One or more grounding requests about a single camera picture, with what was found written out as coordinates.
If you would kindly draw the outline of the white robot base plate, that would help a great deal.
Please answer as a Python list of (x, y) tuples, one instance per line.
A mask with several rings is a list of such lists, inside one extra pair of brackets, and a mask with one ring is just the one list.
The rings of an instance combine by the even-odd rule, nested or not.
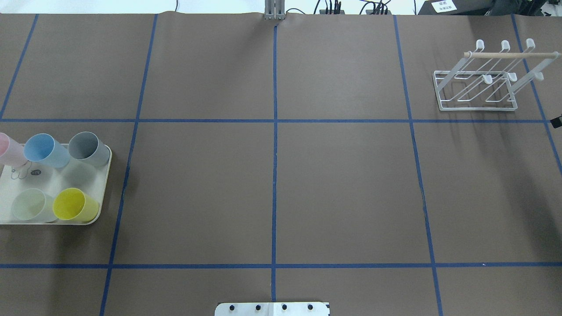
[(232, 302), (220, 303), (215, 316), (329, 316), (327, 302)]

